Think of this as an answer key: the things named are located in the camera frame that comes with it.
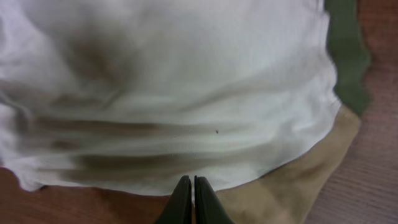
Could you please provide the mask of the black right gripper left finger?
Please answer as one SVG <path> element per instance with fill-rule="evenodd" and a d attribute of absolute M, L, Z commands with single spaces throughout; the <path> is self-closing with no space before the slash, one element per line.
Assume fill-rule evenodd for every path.
<path fill-rule="evenodd" d="M 181 177 L 155 224 L 192 223 L 192 183 L 188 175 Z"/>

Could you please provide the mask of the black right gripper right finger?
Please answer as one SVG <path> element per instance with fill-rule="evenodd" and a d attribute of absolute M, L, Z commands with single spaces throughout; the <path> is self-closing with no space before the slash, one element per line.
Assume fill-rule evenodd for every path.
<path fill-rule="evenodd" d="M 234 224 L 205 177 L 195 176 L 196 224 Z"/>

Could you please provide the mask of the white camouflage baby garment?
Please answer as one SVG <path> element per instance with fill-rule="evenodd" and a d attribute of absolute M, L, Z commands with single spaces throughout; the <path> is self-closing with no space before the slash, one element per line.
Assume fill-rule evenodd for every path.
<path fill-rule="evenodd" d="M 366 108 L 356 1 L 1 2 L 1 166 L 303 223 Z"/>

